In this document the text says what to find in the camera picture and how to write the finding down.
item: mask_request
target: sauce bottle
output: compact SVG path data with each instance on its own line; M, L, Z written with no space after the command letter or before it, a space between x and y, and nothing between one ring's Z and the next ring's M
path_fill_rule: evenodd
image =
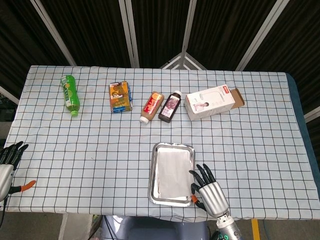
M178 90L170 94L163 108L161 109L161 112L159 113L159 119L165 121L166 123L170 123L181 102L181 95L182 93Z
M157 110L161 106L164 99L164 95L153 91L149 100L142 108L140 122L147 124L149 121L151 121L156 115Z

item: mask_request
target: brown sauce bottle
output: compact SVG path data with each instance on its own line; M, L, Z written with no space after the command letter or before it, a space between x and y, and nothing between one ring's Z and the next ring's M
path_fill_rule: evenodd
M150 98L141 111L140 122L147 124L156 115L158 108L161 106L165 96L161 93L153 91Z

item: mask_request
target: juice box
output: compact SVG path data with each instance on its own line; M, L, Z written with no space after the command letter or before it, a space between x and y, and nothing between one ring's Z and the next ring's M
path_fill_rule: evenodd
M128 82L114 82L109 85L110 108L112 113L132 110L132 98Z

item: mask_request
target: yellow floor marking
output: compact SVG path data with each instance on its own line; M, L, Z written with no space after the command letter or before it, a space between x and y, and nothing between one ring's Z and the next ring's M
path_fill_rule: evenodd
M258 219L251 219L253 240L260 240Z

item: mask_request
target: red bottle label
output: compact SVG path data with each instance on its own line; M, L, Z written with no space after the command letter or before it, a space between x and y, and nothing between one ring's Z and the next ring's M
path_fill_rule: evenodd
M143 109L143 111L145 111L147 114L152 114L153 111L156 109L156 105L159 102L159 100L161 99L161 95L158 93L153 93L151 95L151 97L148 100L148 103L146 104L145 108Z

